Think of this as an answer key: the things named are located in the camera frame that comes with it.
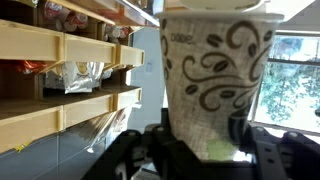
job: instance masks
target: green foliage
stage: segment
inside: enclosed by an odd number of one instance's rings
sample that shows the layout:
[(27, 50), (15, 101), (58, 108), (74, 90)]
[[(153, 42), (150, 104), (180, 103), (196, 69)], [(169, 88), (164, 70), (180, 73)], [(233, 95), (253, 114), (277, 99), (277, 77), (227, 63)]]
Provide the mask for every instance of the green foliage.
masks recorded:
[(268, 63), (260, 91), (260, 105), (267, 107), (267, 114), (275, 124), (292, 117), (299, 99), (312, 98), (314, 102), (303, 105), (317, 109), (320, 107), (319, 78), (320, 70), (315, 66)]

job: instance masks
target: wooden shelf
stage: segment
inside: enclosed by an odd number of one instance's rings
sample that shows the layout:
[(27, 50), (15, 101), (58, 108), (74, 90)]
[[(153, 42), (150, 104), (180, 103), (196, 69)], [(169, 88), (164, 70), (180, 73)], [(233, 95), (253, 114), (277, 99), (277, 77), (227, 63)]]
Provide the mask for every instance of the wooden shelf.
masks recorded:
[(63, 130), (62, 111), (36, 101), (1, 101), (0, 152)]
[(63, 105), (64, 128), (113, 110), (113, 93), (67, 94), (44, 97), (44, 102)]
[(102, 84), (102, 92), (113, 94), (113, 111), (118, 111), (141, 101), (142, 88), (126, 85)]
[(119, 1), (121, 3), (118, 3), (116, 0), (50, 1), (108, 24), (146, 26), (147, 21), (149, 21), (154, 26), (159, 26), (159, 22), (153, 16), (134, 5), (133, 1)]
[(0, 59), (58, 62), (64, 59), (63, 33), (0, 20)]
[(65, 61), (111, 63), (116, 58), (116, 45), (65, 34)]
[(141, 66), (144, 63), (144, 51), (141, 49), (117, 45), (117, 55), (115, 61), (106, 64), (104, 70), (115, 68), (121, 65), (130, 65), (130, 67)]

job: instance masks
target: shelving unit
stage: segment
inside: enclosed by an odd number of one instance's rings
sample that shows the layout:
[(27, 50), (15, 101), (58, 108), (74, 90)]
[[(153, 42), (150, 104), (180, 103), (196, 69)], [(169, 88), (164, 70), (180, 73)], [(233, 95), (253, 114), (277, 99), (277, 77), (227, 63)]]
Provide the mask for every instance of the shelving unit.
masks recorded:
[[(139, 25), (146, 26), (147, 21), (153, 26), (159, 26), (159, 22), (152, 15), (137, 7), (135, 1), (123, 0), (51, 0), (54, 3), (87, 14), (97, 20), (114, 25)], [(158, 8), (163, 8), (161, 3), (156, 3)]]
[[(71, 0), (59, 2), (74, 10), (80, 6)], [(86, 14), (96, 18), (93, 22), (109, 22), (97, 14)], [(38, 20), (30, 22), (35, 25)], [(24, 75), (10, 68), (16, 60), (45, 62), (48, 66), (41, 73), (66, 61), (127, 67), (116, 73), (121, 78), (103, 83), (99, 91), (65, 95), (58, 90), (48, 93), (42, 87), (41, 74)], [(142, 89), (127, 86), (125, 72), (143, 62), (144, 51), (140, 49), (0, 19), (0, 153), (141, 101)]]

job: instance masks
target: cup rim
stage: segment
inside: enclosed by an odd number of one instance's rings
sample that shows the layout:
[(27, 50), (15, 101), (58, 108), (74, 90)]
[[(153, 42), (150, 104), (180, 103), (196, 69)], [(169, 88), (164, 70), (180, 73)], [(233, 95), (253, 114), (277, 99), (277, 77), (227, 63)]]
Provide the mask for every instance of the cup rim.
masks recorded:
[[(181, 0), (181, 3), (183, 5), (185, 5), (187, 7), (187, 3), (183, 0)], [(225, 8), (225, 9), (221, 9), (221, 8), (215, 8), (216, 11), (238, 11), (238, 12), (241, 12), (241, 11), (250, 11), (250, 10), (253, 10), (253, 9), (256, 9), (258, 8), (259, 6), (261, 6), (262, 4), (264, 3), (264, 0), (257, 0), (255, 3), (250, 3), (248, 4), (248, 2), (245, 2), (244, 4), (242, 4), (242, 6), (240, 7), (234, 7), (234, 8)], [(194, 8), (194, 7), (188, 7), (189, 9), (192, 9), (192, 10), (205, 10), (204, 8)]]
[(226, 11), (174, 11), (162, 12), (155, 15), (160, 19), (164, 18), (185, 18), (185, 19), (235, 19), (252, 20), (262, 22), (280, 23), (284, 19), (283, 14), (261, 13), (261, 12), (226, 12)]

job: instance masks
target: paper cup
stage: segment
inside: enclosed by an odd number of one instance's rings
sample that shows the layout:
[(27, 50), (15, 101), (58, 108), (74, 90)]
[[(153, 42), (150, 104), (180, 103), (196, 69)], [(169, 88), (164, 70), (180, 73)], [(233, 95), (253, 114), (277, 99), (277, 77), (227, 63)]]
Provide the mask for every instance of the paper cup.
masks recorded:
[(172, 133), (200, 159), (232, 159), (283, 16), (172, 12), (158, 17)]

